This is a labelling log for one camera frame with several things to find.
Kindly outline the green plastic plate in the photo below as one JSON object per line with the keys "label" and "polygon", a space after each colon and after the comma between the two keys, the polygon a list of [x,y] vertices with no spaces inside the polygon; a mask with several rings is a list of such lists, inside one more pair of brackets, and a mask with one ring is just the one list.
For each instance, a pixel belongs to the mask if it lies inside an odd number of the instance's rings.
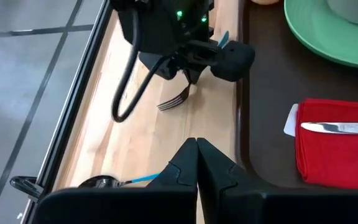
{"label": "green plastic plate", "polygon": [[283,10],[290,30],[306,48],[358,68],[358,24],[338,16],[328,0],[284,0]]}

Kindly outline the dark brown serving tray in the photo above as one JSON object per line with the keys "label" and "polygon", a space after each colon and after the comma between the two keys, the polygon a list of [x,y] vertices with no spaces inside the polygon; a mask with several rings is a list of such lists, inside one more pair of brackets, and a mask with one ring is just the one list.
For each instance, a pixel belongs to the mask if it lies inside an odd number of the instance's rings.
{"label": "dark brown serving tray", "polygon": [[283,129],[293,104],[305,98],[358,101],[358,68],[326,60],[290,31],[282,3],[242,0],[240,37],[255,49],[237,86],[236,161],[272,185],[305,189],[295,163],[295,140]]}

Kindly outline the beige plastic bowl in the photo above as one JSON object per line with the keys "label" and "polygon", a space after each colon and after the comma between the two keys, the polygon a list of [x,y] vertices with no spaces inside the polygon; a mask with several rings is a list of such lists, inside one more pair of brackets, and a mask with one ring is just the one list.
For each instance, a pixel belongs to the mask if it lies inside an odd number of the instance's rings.
{"label": "beige plastic bowl", "polygon": [[341,18],[358,24],[358,0],[327,0],[329,7]]}

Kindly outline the red cloth napkin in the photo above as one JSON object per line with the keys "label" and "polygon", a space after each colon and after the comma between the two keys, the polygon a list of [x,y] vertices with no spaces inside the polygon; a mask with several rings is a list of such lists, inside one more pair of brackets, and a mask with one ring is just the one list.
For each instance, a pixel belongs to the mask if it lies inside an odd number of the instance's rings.
{"label": "red cloth napkin", "polygon": [[305,122],[358,123],[358,102],[305,99],[295,129],[296,166],[306,183],[358,189],[358,135],[316,133],[300,126]]}

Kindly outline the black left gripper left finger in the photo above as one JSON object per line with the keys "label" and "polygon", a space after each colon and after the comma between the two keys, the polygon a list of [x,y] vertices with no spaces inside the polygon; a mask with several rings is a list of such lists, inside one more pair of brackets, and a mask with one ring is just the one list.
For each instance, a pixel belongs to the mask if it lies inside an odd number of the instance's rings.
{"label": "black left gripper left finger", "polygon": [[145,187],[67,188],[44,197],[36,224],[195,224],[198,144],[188,138]]}

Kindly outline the fork with blue handle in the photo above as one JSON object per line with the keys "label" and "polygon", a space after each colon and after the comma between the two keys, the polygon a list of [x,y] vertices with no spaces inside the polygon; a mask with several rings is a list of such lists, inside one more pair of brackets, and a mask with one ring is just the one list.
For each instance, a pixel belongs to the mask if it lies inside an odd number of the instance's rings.
{"label": "fork with blue handle", "polygon": [[[218,47],[223,48],[223,46],[227,43],[228,40],[229,40],[229,31],[227,30],[224,33],[222,39],[219,41]],[[168,100],[168,101],[166,101],[164,103],[159,104],[157,106],[157,108],[160,111],[165,111],[165,110],[172,109],[172,108],[182,104],[189,97],[190,87],[191,87],[191,85],[188,84],[178,96],[176,96],[173,99]]]}

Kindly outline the spoon with blue handle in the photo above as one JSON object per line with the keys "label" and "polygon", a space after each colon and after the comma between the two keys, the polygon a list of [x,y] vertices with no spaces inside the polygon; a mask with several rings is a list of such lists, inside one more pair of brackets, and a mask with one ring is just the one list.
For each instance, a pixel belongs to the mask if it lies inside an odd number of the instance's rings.
{"label": "spoon with blue handle", "polygon": [[154,180],[160,173],[146,175],[135,179],[119,180],[111,175],[97,175],[83,181],[78,188],[107,188],[118,189],[123,187],[145,187],[149,182]]}

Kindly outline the orange ribbed mug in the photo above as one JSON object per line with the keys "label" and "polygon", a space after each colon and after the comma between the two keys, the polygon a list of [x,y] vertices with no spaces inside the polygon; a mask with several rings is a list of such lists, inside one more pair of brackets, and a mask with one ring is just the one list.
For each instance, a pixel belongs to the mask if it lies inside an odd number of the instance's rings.
{"label": "orange ribbed mug", "polygon": [[251,1],[262,6],[268,6],[280,2],[280,0],[251,0]]}

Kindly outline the knife with cream handle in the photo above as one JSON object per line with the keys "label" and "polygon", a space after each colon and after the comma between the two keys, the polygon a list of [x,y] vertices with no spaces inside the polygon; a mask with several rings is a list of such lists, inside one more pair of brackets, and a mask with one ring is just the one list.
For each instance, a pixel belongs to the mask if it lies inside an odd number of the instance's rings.
{"label": "knife with cream handle", "polygon": [[358,134],[358,123],[301,123],[303,129],[326,134]]}

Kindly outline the white napkin tag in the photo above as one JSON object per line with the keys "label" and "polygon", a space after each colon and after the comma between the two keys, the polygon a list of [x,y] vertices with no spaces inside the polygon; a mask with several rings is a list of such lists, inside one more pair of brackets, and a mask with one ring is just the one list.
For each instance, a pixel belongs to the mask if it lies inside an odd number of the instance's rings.
{"label": "white napkin tag", "polygon": [[285,126],[283,132],[289,136],[295,137],[296,131],[296,114],[298,111],[298,104],[295,103],[292,105],[290,112],[288,114],[287,120],[285,122]]}

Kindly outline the black aluminium table frame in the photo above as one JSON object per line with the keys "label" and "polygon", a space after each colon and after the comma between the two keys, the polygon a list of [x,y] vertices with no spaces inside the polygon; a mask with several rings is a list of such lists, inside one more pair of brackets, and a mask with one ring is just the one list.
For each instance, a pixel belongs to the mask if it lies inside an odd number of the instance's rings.
{"label": "black aluminium table frame", "polygon": [[42,196],[50,193],[55,185],[75,119],[80,113],[81,104],[85,102],[85,91],[90,83],[91,72],[98,64],[97,59],[106,54],[103,44],[107,41],[104,39],[104,35],[108,29],[112,12],[113,9],[109,5],[109,0],[104,0],[48,146],[48,151],[36,177],[35,183],[42,188]]}

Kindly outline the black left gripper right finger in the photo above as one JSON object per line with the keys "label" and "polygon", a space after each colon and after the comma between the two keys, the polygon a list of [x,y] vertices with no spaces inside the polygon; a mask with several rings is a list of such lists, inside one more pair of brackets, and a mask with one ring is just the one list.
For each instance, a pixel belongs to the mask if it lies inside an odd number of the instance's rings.
{"label": "black left gripper right finger", "polygon": [[358,190],[276,187],[205,138],[197,144],[205,224],[358,224]]}

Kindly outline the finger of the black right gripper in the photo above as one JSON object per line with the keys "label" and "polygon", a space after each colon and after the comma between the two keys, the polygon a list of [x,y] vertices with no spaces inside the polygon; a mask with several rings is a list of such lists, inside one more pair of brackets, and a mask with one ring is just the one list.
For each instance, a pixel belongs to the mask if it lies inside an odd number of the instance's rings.
{"label": "finger of the black right gripper", "polygon": [[193,83],[198,82],[203,70],[204,70],[204,67],[194,67],[193,68]]}
{"label": "finger of the black right gripper", "polygon": [[191,75],[192,75],[191,70],[185,69],[185,70],[183,71],[183,74],[185,75],[186,80],[188,81],[188,84],[189,84],[189,85],[194,84],[193,79],[192,79],[192,76],[191,76]]}

